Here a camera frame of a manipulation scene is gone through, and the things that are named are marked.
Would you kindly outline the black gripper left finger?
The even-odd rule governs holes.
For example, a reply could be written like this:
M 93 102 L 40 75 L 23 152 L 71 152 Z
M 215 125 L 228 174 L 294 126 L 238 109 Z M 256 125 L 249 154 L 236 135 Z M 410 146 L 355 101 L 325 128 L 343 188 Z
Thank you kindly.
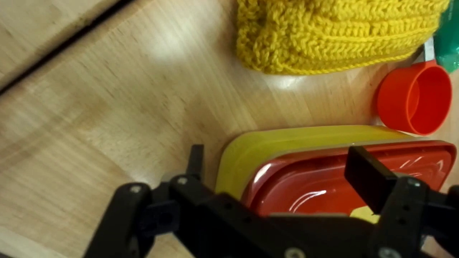
M 202 181 L 203 172 L 203 146 L 192 145 L 189 151 L 188 165 L 185 174 L 198 182 Z

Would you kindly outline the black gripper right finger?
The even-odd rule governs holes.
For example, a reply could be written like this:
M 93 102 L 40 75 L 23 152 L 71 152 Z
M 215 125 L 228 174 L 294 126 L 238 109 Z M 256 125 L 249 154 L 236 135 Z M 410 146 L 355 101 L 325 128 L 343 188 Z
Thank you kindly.
M 374 212 L 380 214 L 397 176 L 363 146 L 350 146 L 344 178 Z

